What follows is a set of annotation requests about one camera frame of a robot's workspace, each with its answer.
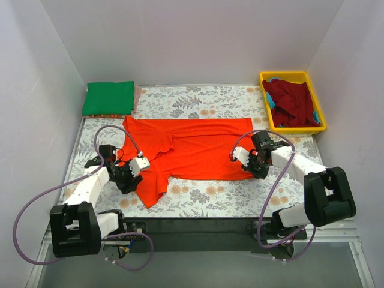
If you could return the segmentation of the orange t shirt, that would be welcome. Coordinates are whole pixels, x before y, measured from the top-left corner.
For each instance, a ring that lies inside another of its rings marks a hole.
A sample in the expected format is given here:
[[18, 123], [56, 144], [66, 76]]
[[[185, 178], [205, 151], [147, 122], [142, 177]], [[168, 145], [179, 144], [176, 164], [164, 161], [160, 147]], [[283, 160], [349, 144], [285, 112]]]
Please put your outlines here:
[[230, 161], [236, 141], [253, 129], [251, 118], [134, 119], [123, 121], [129, 132], [119, 156], [127, 161], [139, 147], [150, 162], [136, 193], [150, 208], [167, 191], [169, 178], [237, 181], [252, 175]]

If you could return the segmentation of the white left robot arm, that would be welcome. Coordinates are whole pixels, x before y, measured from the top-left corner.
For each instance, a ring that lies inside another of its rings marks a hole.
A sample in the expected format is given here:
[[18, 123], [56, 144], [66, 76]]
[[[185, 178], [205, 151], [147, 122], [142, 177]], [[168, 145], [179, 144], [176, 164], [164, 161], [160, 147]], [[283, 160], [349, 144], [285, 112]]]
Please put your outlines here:
[[140, 173], [149, 169], [149, 160], [140, 151], [128, 161], [117, 158], [117, 148], [99, 146], [99, 155], [84, 166], [85, 179], [61, 205], [50, 210], [53, 253], [57, 258], [98, 254], [107, 236], [123, 239], [128, 232], [119, 209], [95, 212], [95, 204], [104, 186], [116, 184], [121, 193], [134, 192], [143, 180]]

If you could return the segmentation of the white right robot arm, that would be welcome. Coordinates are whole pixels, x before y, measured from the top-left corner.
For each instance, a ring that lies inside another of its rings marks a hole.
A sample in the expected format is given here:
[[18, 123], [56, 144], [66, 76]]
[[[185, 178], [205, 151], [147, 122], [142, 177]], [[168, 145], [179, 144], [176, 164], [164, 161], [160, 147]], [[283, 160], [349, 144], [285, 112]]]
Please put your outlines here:
[[275, 166], [289, 174], [304, 188], [304, 202], [275, 211], [272, 233], [288, 237], [294, 227], [312, 224], [322, 227], [354, 217], [356, 205], [345, 171], [340, 167], [325, 167], [297, 154], [286, 140], [275, 142], [267, 131], [251, 136], [254, 149], [241, 149], [244, 171], [256, 179], [265, 179], [269, 168]]

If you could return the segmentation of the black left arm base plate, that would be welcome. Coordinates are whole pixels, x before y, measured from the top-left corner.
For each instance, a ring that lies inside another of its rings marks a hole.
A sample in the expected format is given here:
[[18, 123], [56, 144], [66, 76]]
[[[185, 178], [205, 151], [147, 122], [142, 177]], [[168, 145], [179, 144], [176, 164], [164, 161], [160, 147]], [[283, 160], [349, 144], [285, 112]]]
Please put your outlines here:
[[[123, 222], [123, 232], [136, 232], [136, 233], [145, 233], [147, 228], [147, 224], [145, 222]], [[130, 235], [123, 236], [122, 239], [124, 241], [131, 241], [135, 239], [135, 241], [144, 241], [146, 238], [144, 236]]]

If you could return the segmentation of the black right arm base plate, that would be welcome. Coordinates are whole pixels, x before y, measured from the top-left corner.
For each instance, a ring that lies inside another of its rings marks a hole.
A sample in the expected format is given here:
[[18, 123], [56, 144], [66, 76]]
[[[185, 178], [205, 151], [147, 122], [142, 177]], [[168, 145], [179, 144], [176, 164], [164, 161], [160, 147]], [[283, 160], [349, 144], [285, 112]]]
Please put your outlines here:
[[246, 225], [245, 231], [255, 240], [260, 238], [261, 240], [282, 240], [285, 237], [288, 237], [294, 231], [298, 230], [298, 227], [291, 228], [278, 228], [275, 224], [272, 224], [270, 221], [265, 221], [261, 225], [260, 236], [257, 236], [257, 228], [259, 224], [257, 221], [251, 221]]

